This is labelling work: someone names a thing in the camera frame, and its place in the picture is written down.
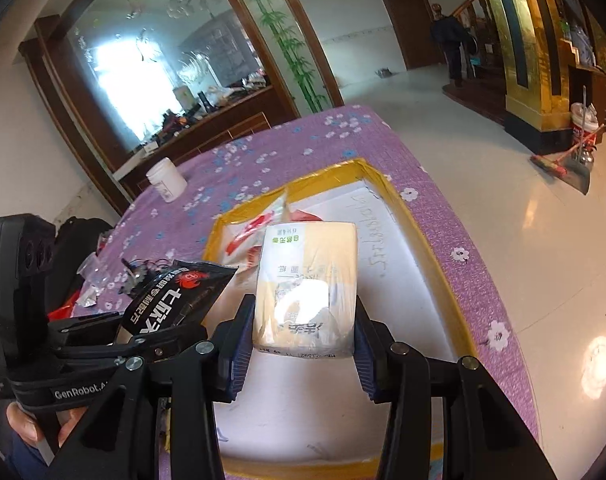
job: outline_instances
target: open box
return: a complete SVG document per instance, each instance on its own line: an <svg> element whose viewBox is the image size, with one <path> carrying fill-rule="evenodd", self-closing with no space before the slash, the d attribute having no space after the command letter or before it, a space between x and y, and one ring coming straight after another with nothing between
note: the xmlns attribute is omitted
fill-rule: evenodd
<svg viewBox="0 0 606 480"><path fill-rule="evenodd" d="M443 360L476 354L429 243L393 186L363 159L296 179L221 216L204 259L220 262L244 224L283 192L292 209L356 224L357 293L369 317L386 323L396 340ZM209 333L234 316L244 294L255 293L256 277L254 271L233 279L205 319ZM225 471L260 478L373 477L388 410L369 401L351 359L254 351L237 401L215 406ZM443 415L435 399L433 460L442 454L442 441Z"/></svg>

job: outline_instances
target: wooden cabinet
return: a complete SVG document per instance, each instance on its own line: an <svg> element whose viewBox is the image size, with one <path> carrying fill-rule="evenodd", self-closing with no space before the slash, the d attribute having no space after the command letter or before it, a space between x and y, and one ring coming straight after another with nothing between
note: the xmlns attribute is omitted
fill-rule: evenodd
<svg viewBox="0 0 606 480"><path fill-rule="evenodd" d="M582 88L585 85L587 102L596 108L600 124L606 124L606 73L596 68L570 66L570 103L582 102ZM601 142L602 133L596 138Z"/></svg>
<svg viewBox="0 0 606 480"><path fill-rule="evenodd" d="M138 196L150 185L146 173L164 157L178 166L233 139L268 130L271 125L293 119L293 114L281 106L271 86L259 90L182 131L123 177L121 184L132 196Z"/></svg>

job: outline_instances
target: snack package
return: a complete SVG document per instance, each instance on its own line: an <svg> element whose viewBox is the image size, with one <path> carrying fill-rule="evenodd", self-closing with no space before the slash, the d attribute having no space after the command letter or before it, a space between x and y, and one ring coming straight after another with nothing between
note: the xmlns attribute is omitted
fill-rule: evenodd
<svg viewBox="0 0 606 480"><path fill-rule="evenodd" d="M297 222L269 226L259 263L256 349L308 359L354 351L356 225Z"/></svg>
<svg viewBox="0 0 606 480"><path fill-rule="evenodd" d="M282 222L322 222L318 216L296 210L290 212L286 206L286 195L283 194L264 211L252 219L243 230L225 247L223 264L238 266L238 272L252 269L259 264L261 247L268 225Z"/></svg>
<svg viewBox="0 0 606 480"><path fill-rule="evenodd" d="M201 322L235 272L208 262L175 260L125 309L116 342L176 326L188 317Z"/></svg>

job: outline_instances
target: purple tablecloth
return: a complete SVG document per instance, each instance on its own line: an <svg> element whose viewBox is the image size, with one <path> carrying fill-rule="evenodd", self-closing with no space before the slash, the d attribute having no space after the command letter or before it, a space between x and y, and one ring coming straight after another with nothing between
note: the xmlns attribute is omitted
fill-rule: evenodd
<svg viewBox="0 0 606 480"><path fill-rule="evenodd" d="M121 258L198 260L213 220L241 202L292 179L351 158L365 158L406 201L458 300L481 362L502 387L534 436L536 412L529 378L505 308L476 247L420 163L372 110L337 108L202 153L179 170L187 190L173 203L146 189L110 236L100 259L110 272L94 308L75 316L123 310Z"/></svg>

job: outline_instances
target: staircase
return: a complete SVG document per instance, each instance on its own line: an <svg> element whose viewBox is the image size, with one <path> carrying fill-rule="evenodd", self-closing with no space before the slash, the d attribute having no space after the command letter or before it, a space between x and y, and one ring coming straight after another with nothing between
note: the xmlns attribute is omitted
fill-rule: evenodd
<svg viewBox="0 0 606 480"><path fill-rule="evenodd" d="M500 42L489 0L465 0L452 16L467 28L478 43L478 53L465 48L467 79L463 88L443 87L445 95L471 110L503 124L505 117L505 72Z"/></svg>

